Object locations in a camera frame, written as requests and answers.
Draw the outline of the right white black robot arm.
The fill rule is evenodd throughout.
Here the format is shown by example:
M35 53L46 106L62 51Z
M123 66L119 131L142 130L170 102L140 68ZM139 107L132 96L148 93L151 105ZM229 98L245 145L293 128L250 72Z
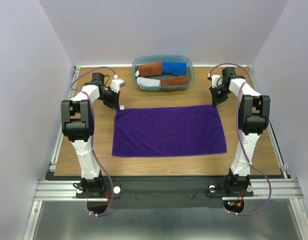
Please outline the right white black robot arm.
M208 73L212 105L217 106L233 93L237 97L236 129L238 146L234 161L224 182L224 191L235 195L251 190L250 174L256 144L269 125L271 99L255 91L248 80L236 74L234 67L225 67L222 74Z

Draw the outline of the purple towel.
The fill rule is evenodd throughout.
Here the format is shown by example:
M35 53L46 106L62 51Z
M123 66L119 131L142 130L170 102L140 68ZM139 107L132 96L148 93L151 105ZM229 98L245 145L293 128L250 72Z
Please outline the purple towel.
M126 108L115 115L113 156L160 158L226 152L221 118L212 105Z

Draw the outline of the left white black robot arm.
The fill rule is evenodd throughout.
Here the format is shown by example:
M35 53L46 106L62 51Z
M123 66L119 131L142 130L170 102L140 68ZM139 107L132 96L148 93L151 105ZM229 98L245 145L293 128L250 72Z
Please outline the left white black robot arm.
M102 176L105 170L100 165L93 146L95 131L93 104L96 100L101 100L108 108L120 109L120 89L125 85L125 81L119 79L117 74L113 75L110 85L107 85L104 79L104 74L94 72L92 80L86 82L81 89L75 89L72 85L71 90L77 94L61 102L62 133L74 147L81 168L80 183L75 183L74 187L78 194L86 193L94 197L103 194L108 197L110 190L105 186Z

